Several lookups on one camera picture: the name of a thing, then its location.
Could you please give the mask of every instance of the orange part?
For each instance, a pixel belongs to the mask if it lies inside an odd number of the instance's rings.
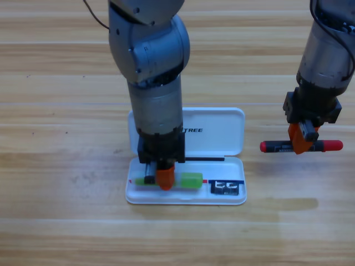
[[[156,170],[156,183],[162,190],[170,190],[175,181],[175,166],[167,170]]]
[[[290,136],[293,150],[296,154],[302,154],[305,151],[308,151],[313,145],[312,141],[305,141],[298,124],[290,124],[288,127],[288,135]]]

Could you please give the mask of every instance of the case base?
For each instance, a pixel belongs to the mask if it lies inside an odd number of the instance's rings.
[[[136,178],[144,177],[145,164],[135,158],[129,167],[126,199],[133,204],[197,204],[240,205],[247,192],[243,163],[239,158],[226,157],[224,161],[189,161],[175,164],[175,174],[202,173],[204,183],[199,189],[173,187],[163,191],[158,186],[138,186]]]

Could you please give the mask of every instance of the black cable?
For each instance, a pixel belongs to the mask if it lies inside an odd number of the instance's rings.
[[[102,22],[100,21],[100,19],[97,18],[97,16],[95,16],[95,14],[94,14],[94,12],[92,11],[91,7],[89,6],[87,0],[83,0],[83,1],[84,1],[84,4],[88,7],[88,9],[89,9],[91,15],[93,15],[94,19],[96,19],[96,21],[99,22],[102,27],[104,27],[104,28],[110,30],[109,27],[107,27],[104,23],[102,23]]]
[[[313,0],[310,0],[310,11],[311,11],[311,15],[313,17],[313,19],[315,20],[315,22],[318,24],[318,26],[321,27],[321,29],[323,29],[329,36],[331,36],[334,40],[336,40],[342,47],[344,47],[344,49],[348,52],[348,54],[350,55],[352,64],[353,64],[353,68],[350,72],[350,74],[348,74],[347,76],[342,77],[342,81],[348,80],[352,77],[352,75],[355,72],[355,58],[353,53],[351,52],[351,50],[349,49],[349,47],[346,45],[346,43],[339,38],[338,36],[332,34],[330,31],[328,31],[323,25],[322,23],[319,21],[319,19],[316,17],[314,11],[313,11]]]

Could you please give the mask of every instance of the metal cylinder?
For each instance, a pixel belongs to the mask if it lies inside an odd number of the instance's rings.
[[[181,77],[153,88],[128,82],[135,126],[144,135],[163,135],[182,125]]]
[[[355,36],[353,34],[324,27],[340,37],[349,46],[349,49],[353,53],[355,52]],[[351,81],[351,78],[342,80],[351,69],[352,62],[349,53],[316,22],[313,22],[298,70],[300,77],[320,88],[342,88],[343,90],[338,91],[339,95],[345,91]]]

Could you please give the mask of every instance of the green marker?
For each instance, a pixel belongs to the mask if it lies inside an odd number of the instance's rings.
[[[136,178],[135,184],[137,186],[157,186],[154,180],[150,180],[149,183],[144,182],[145,178]],[[180,186],[181,188],[199,189],[202,187],[203,175],[202,173],[181,173],[180,178],[177,176],[174,187]]]

